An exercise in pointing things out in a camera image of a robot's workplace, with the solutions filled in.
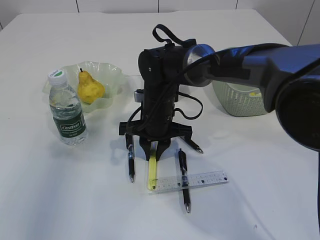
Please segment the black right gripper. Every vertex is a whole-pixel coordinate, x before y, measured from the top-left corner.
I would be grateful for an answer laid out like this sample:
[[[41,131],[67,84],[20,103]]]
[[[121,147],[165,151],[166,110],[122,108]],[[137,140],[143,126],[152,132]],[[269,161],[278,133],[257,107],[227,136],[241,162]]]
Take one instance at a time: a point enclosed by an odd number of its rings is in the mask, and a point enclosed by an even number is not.
[[[162,47],[145,49],[138,57],[139,71],[144,80],[141,118],[120,122],[119,135],[130,133],[140,136],[139,145],[145,153],[146,161],[150,160],[151,141],[158,141],[156,161],[159,161],[170,147],[171,138],[192,136],[191,126],[172,122],[177,85],[188,83],[183,82],[183,76],[173,84],[171,80],[184,69],[184,56],[194,45],[195,39],[188,39],[182,46],[167,43]]]

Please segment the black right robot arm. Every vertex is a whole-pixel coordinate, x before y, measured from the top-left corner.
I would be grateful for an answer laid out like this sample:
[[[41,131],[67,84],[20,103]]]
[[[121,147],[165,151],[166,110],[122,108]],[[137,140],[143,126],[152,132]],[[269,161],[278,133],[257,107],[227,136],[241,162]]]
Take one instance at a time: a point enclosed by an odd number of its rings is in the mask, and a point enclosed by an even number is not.
[[[138,57],[144,81],[140,119],[119,124],[120,135],[139,136],[150,156],[160,157],[174,137],[190,138],[192,128],[173,122],[180,85],[205,87],[212,81],[258,88],[264,109],[275,112],[284,131],[300,145],[320,149],[320,47],[263,43],[214,51],[189,39],[145,49]]]

